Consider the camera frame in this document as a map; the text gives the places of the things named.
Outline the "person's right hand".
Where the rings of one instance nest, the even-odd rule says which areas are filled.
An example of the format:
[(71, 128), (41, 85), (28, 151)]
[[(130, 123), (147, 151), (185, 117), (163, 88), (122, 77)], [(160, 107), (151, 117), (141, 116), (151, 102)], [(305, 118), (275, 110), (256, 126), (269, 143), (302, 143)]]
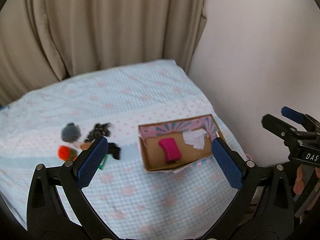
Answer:
[(301, 195), (303, 190), (305, 189), (306, 183), (304, 182), (303, 178), (304, 178), (304, 176), (306, 176), (307, 171), (311, 171), (311, 174), (313, 174), (313, 172), (315, 172), (317, 179), (318, 180), (320, 179), (319, 168), (300, 165), (297, 169), (297, 177), (296, 177), (295, 185), (293, 187), (293, 191), (297, 195)]

